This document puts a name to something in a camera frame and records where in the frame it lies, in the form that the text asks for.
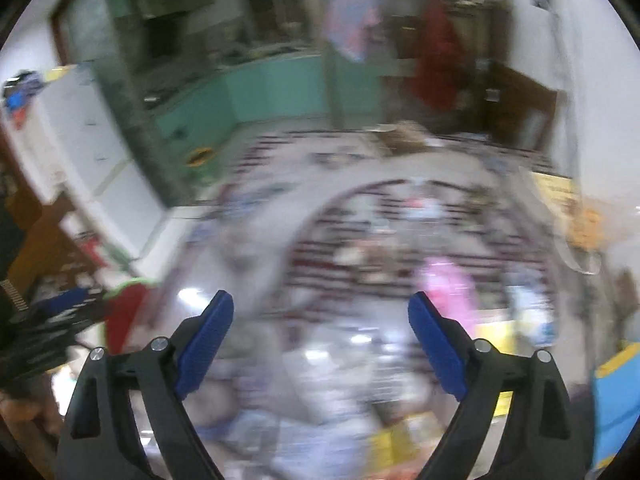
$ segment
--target wooden furniture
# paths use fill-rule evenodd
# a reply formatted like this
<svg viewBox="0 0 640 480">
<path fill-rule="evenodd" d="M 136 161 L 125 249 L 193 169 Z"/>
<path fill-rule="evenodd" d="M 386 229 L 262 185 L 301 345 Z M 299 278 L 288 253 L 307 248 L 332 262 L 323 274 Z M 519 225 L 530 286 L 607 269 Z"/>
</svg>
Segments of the wooden furniture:
<svg viewBox="0 0 640 480">
<path fill-rule="evenodd" d="M 73 283 L 78 271 L 93 274 L 95 264 L 60 227 L 60 221 L 75 209 L 69 198 L 62 193 L 53 204 L 40 204 L 9 149 L 1 128 L 0 158 L 15 182 L 15 192 L 5 199 L 4 208 L 25 234 L 20 251 L 3 278 L 24 297 L 41 276 L 59 274 L 67 268 L 67 282 Z M 52 437 L 45 434 L 43 428 L 50 434 L 56 434 L 62 418 L 51 391 L 50 377 L 44 374 L 33 380 L 43 383 L 38 399 L 11 399 L 0 391 L 0 416 L 38 473 L 46 480 L 53 480 L 56 452 Z M 44 422 L 42 427 L 34 422 L 36 418 Z"/>
<path fill-rule="evenodd" d="M 558 91 L 494 63 L 489 72 L 484 127 L 492 140 L 503 146 L 542 151 L 551 138 L 557 99 Z M 534 131 L 527 135 L 534 138 L 523 139 L 529 120 L 535 124 L 531 124 Z"/>
</svg>

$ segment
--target floor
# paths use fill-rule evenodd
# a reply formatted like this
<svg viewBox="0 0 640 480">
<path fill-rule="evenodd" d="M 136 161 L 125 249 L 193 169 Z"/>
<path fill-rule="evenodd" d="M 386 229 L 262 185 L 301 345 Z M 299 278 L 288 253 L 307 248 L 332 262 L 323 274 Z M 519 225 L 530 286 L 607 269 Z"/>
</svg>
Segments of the floor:
<svg viewBox="0 0 640 480">
<path fill-rule="evenodd" d="M 457 407 L 408 324 L 425 257 L 447 257 L 472 278 L 479 325 L 513 319 L 502 286 L 509 262 L 539 270 L 556 313 L 552 354 L 569 390 L 587 382 L 585 329 L 574 315 L 580 281 L 554 256 L 552 218 L 521 170 L 550 171 L 540 154 L 446 137 L 398 156 L 377 134 L 325 128 L 322 120 L 247 128 L 227 154 L 231 177 L 202 202 L 130 337 L 135 349 L 170 335 L 217 290 L 231 293 L 232 328 L 184 401 L 227 479 L 391 478 L 398 468 L 415 477 Z M 403 213 L 424 182 L 438 188 L 438 225 Z M 508 212 L 504 236 L 488 242 L 469 230 L 465 197 L 474 186 Z M 373 232 L 394 256 L 365 275 L 343 249 L 367 236 L 367 222 L 382 223 Z M 518 338 L 513 351 L 528 356 L 533 347 Z M 152 466 L 168 478 L 140 399 L 134 406 Z M 488 470 L 503 424 L 497 416 L 473 476 Z M 405 454 L 391 444 L 400 427 Z"/>
</svg>

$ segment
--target white wall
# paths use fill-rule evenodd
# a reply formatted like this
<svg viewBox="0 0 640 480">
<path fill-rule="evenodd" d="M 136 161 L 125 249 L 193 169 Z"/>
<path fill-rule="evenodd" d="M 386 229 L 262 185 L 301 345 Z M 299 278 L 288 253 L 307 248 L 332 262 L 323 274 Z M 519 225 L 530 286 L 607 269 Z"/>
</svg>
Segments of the white wall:
<svg viewBox="0 0 640 480">
<path fill-rule="evenodd" d="M 212 25 L 242 16 L 241 0 L 214 0 L 202 9 L 192 12 L 187 20 L 187 34 L 200 32 Z"/>
<path fill-rule="evenodd" d="M 613 267 L 630 266 L 640 280 L 640 52 L 608 0 L 559 0 L 559 9 L 575 81 L 582 189 L 605 204 L 606 234 L 625 239 L 609 248 Z M 560 88 L 548 12 L 513 0 L 513 15 L 511 67 Z M 561 170 L 566 145 L 557 121 L 550 156 Z"/>
<path fill-rule="evenodd" d="M 59 0 L 31 0 L 0 50 L 0 81 L 20 70 L 48 70 L 59 65 L 49 15 Z"/>
</svg>

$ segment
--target pink cloth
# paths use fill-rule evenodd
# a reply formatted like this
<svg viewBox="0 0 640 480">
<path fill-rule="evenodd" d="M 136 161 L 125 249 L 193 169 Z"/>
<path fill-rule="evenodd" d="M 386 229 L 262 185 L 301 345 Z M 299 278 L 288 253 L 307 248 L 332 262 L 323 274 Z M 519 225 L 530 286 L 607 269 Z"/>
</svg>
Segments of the pink cloth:
<svg viewBox="0 0 640 480">
<path fill-rule="evenodd" d="M 478 298 L 471 277 L 446 258 L 427 258 L 418 272 L 418 286 L 444 317 L 455 319 L 471 338 L 476 336 Z"/>
<path fill-rule="evenodd" d="M 331 0 L 324 34 L 344 57 L 365 62 L 370 30 L 380 21 L 376 0 Z"/>
</svg>

